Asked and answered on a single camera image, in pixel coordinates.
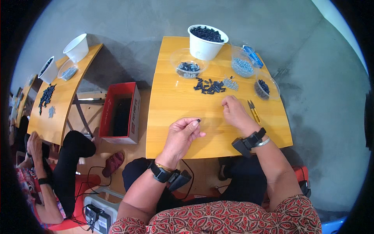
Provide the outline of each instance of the gold bracelet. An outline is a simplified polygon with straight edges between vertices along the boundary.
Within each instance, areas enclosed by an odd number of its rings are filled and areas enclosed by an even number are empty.
[[[163,165],[158,164],[158,163],[155,163],[155,165],[158,166],[158,167],[160,167],[160,168],[162,168],[162,169],[164,169],[167,172],[170,172],[170,173],[172,173],[174,171],[174,170],[170,169],[169,167],[163,166]]]

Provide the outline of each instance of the person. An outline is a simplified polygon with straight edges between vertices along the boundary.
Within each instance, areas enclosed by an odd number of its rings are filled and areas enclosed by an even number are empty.
[[[235,96],[222,100],[227,123],[248,137],[261,127],[246,113]],[[204,137],[199,117],[177,120],[169,127],[162,152],[154,163],[174,170],[193,140]],[[252,148],[257,156],[240,157],[225,167],[232,181],[219,198],[197,198],[182,202],[172,197],[140,158],[126,165],[123,180],[126,194],[110,233],[321,233],[321,221],[304,196],[297,177],[274,142]],[[269,209],[260,205],[264,193]]]
[[[40,225],[47,229],[72,216],[79,158],[93,156],[99,139],[94,137],[91,141],[78,131],[68,132],[53,171],[46,162],[50,156],[49,147],[42,143],[38,134],[27,134],[25,142],[25,161],[16,168],[18,182],[31,211]]]

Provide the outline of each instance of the hand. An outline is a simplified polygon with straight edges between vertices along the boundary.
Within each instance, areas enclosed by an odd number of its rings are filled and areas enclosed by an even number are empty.
[[[223,115],[226,121],[232,126],[238,128],[243,136],[248,137],[253,132],[258,132],[261,127],[248,115],[245,111],[244,106],[234,96],[226,96],[222,100]]]
[[[32,155],[34,164],[42,163],[42,140],[34,131],[27,141],[27,152]]]
[[[201,120],[198,117],[185,117],[170,125],[164,149],[157,156],[156,163],[173,170],[177,167],[177,163],[186,155],[192,141],[206,135],[200,132],[198,119]]]

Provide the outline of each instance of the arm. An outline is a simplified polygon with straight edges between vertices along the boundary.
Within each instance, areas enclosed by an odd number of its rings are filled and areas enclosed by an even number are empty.
[[[46,178],[47,174],[43,168],[42,161],[42,140],[36,132],[33,132],[27,142],[27,152],[33,157],[36,177],[39,179]],[[62,217],[55,194],[50,185],[43,184],[40,186],[44,200],[44,206],[36,204],[36,212],[45,224],[60,224],[64,218]]]
[[[241,102],[235,96],[226,96],[222,100],[224,116],[226,121],[237,127],[248,137],[253,132],[259,131],[260,126],[247,114]],[[252,152],[257,154],[261,168],[267,179],[267,192],[270,197],[270,211],[274,211],[286,198],[302,194],[297,177],[273,141],[264,146],[253,148]]]
[[[176,169],[177,163],[187,153],[192,141],[205,136],[200,132],[197,117],[182,118],[169,127],[168,137],[162,153],[157,156],[156,163],[170,169]],[[153,172],[146,170],[126,192],[118,209],[117,220],[133,217],[148,224],[156,214],[156,206],[166,183],[153,178]]]

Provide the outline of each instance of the red patterned shirt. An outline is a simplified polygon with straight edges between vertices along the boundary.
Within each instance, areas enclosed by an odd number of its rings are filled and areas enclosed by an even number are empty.
[[[310,200],[296,195],[274,212],[250,202],[215,201],[164,210],[148,225],[125,217],[110,227],[115,233],[322,233],[321,221]]]

